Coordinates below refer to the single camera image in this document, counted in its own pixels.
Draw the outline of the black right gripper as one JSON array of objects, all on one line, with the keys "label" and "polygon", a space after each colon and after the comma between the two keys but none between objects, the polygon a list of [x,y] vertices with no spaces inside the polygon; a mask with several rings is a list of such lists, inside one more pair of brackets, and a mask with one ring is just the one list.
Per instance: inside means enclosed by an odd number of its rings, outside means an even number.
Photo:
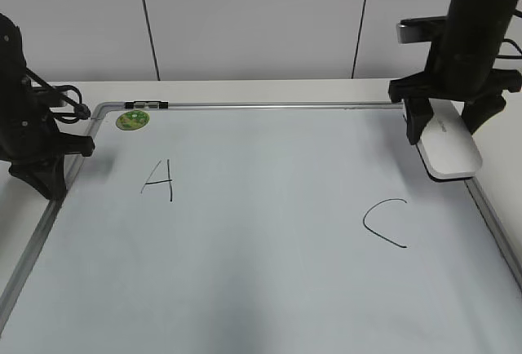
[{"label": "black right gripper", "polygon": [[444,32],[429,42],[424,70],[389,84],[391,102],[404,100],[411,145],[419,142],[434,115],[426,98],[466,102],[461,118],[474,134],[506,107],[502,95],[494,94],[520,90],[520,72],[493,66],[518,1],[450,1]]}]

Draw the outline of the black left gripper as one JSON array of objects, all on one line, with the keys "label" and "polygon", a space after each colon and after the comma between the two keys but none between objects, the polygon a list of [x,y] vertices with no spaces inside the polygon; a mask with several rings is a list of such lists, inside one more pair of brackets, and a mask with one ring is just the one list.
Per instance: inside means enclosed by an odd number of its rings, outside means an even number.
[{"label": "black left gripper", "polygon": [[[20,28],[1,16],[1,150],[2,158],[12,164],[9,173],[30,185],[50,201],[67,192],[64,180],[64,156],[52,154],[58,127],[50,109],[38,102],[27,75]],[[90,157],[95,150],[88,135],[59,133],[60,154]]]}]

